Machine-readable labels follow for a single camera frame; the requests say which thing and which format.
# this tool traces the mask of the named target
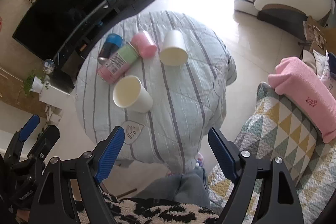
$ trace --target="blue and black can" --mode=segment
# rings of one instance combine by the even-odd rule
[[[98,55],[99,64],[103,65],[110,56],[115,53],[122,45],[123,38],[115,33],[109,34]]]

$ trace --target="blue gripper pad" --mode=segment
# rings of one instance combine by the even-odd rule
[[[227,147],[231,142],[228,142],[224,136],[221,137],[226,141],[226,144],[224,144],[216,130],[211,128],[209,130],[208,142],[224,176],[231,180],[233,184],[236,184],[241,175],[241,167],[238,157],[239,151],[237,151],[237,154],[233,155],[234,152],[232,150],[234,149]]]
[[[39,123],[40,123],[40,117],[38,115],[31,116],[28,122],[26,122],[26,124],[20,130],[19,141],[20,142],[26,141]]]
[[[121,147],[125,141],[125,133],[122,127],[119,127],[114,136],[109,140],[104,152],[102,153],[97,164],[97,174],[94,176],[97,183],[101,183],[102,180],[107,179],[111,169],[116,161],[116,158],[120,152]]]

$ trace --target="person's leg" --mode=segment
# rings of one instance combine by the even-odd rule
[[[196,204],[210,209],[205,169],[196,167],[191,172],[183,175],[181,186],[173,200],[180,203]]]
[[[182,175],[172,175],[157,179],[134,197],[143,199],[167,199],[172,201],[180,187],[181,178]]]

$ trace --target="barcode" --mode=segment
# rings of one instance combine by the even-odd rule
[[[116,52],[105,65],[112,74],[116,74],[125,64],[126,61]]]

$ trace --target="curved tv screen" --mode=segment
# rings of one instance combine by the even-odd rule
[[[39,58],[53,59],[73,29],[104,0],[36,0],[13,38]]]

